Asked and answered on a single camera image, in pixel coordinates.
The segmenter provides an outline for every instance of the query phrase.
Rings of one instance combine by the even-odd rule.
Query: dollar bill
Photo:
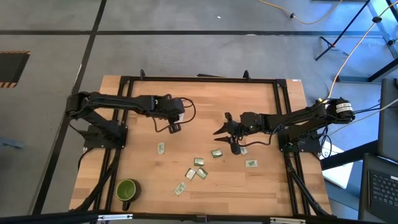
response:
[[[223,152],[221,152],[221,149],[216,149],[211,152],[211,155],[213,158],[221,157],[223,155]]]
[[[246,160],[246,167],[258,167],[259,164],[257,163],[257,160],[251,159],[251,160]]]
[[[202,178],[202,179],[205,179],[206,176],[207,176],[207,174],[208,174],[208,173],[207,173],[203,168],[199,168],[198,171],[197,171],[197,175],[198,175],[200,178]]]
[[[157,153],[164,154],[164,142],[161,142],[157,145]]]
[[[180,194],[182,194],[182,192],[184,192],[184,190],[187,188],[187,185],[181,181],[181,183],[175,188],[174,193],[177,196],[180,196]]]
[[[192,180],[193,177],[195,176],[195,174],[197,173],[196,170],[189,168],[189,170],[187,171],[187,173],[185,174],[185,177]]]
[[[203,166],[203,165],[205,165],[205,159],[203,159],[203,158],[194,158],[193,159],[193,165],[194,166]]]
[[[245,147],[241,147],[241,154],[245,155],[246,153],[248,153],[248,150]]]

